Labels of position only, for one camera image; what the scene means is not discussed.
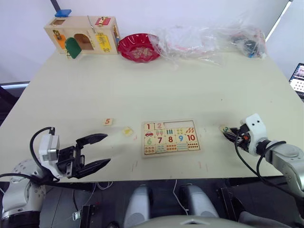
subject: wall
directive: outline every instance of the wall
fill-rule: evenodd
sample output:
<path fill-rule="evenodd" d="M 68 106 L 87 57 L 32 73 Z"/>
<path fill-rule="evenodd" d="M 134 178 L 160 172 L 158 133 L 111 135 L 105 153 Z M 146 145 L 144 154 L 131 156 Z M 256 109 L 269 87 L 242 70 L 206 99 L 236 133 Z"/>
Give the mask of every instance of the wall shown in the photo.
<path fill-rule="evenodd" d="M 287 3 L 287 0 L 57 1 L 62 9 L 72 9 L 71 15 L 116 16 L 122 36 L 176 24 L 225 25 L 240 18 L 267 34 Z M 49 0 L 0 1 L 0 83 L 31 80 L 54 52 L 55 47 L 43 29 L 54 13 Z"/>
<path fill-rule="evenodd" d="M 304 63 L 304 0 L 292 2 L 266 44 L 289 80 L 298 63 Z"/>

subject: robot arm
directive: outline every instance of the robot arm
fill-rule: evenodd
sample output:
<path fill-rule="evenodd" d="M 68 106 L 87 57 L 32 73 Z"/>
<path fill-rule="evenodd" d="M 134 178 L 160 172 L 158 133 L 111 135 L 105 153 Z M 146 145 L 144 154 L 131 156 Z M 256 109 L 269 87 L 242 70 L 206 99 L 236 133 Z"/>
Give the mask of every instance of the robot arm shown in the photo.
<path fill-rule="evenodd" d="M 75 146 L 59 149 L 55 129 L 43 135 L 39 146 L 42 168 L 33 159 L 20 162 L 12 173 L 26 174 L 33 179 L 12 177 L 2 200 L 2 227 L 39 227 L 39 216 L 45 198 L 45 184 L 54 178 L 82 178 L 103 168 L 111 159 L 85 165 L 81 149 L 86 144 L 101 141 L 107 134 L 92 134 L 76 140 Z"/>
<path fill-rule="evenodd" d="M 241 124 L 240 128 L 222 128 L 224 136 L 232 142 L 237 140 L 239 147 L 254 156 L 265 156 L 266 161 L 285 176 L 296 201 L 303 202 L 304 152 L 289 144 L 273 145 L 277 141 L 268 140 L 266 127 L 258 114 L 243 119 Z M 303 206 L 298 205 L 298 208 L 304 218 Z"/>

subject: number puzzle board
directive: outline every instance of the number puzzle board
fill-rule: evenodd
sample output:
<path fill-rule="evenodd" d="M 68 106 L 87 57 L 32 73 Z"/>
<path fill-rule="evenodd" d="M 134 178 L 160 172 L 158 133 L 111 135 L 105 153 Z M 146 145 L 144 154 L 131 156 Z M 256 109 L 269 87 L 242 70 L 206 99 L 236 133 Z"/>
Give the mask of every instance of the number puzzle board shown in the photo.
<path fill-rule="evenodd" d="M 144 157 L 200 151 L 193 120 L 144 122 L 142 129 Z"/>

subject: red bowl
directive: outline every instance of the red bowl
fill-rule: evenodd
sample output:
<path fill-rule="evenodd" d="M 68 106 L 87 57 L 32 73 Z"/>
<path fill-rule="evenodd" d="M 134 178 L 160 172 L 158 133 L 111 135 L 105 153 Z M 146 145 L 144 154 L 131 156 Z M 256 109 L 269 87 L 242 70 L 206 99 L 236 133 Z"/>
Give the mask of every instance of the red bowl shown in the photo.
<path fill-rule="evenodd" d="M 132 34 L 123 38 L 119 41 L 118 51 L 123 57 L 137 63 L 147 63 L 160 56 L 155 52 L 147 33 Z"/>

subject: white tabletop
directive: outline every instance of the white tabletop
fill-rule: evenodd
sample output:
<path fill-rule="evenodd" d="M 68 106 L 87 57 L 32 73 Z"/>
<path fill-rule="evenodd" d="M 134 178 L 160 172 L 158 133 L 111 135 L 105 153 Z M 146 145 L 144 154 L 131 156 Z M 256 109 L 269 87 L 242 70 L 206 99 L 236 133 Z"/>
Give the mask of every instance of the white tabletop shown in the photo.
<path fill-rule="evenodd" d="M 121 55 L 72 60 L 54 53 L 0 127 L 0 173 L 30 158 L 32 135 L 54 126 L 60 148 L 89 134 L 109 135 L 82 150 L 86 163 L 111 158 L 107 166 L 80 180 L 62 181 L 250 177 L 219 126 L 238 127 L 253 113 L 260 114 L 269 139 L 304 148 L 303 104 L 268 57 L 226 53 L 221 66 L 183 61 L 175 68 L 162 58 L 136 64 Z M 105 118 L 114 118 L 114 124 L 103 126 Z M 202 152 L 142 158 L 142 122 L 179 119 L 196 121 Z M 126 126 L 134 130 L 130 137 L 122 134 Z M 257 157 L 241 154 L 256 166 Z M 265 162 L 261 173 L 280 174 Z"/>

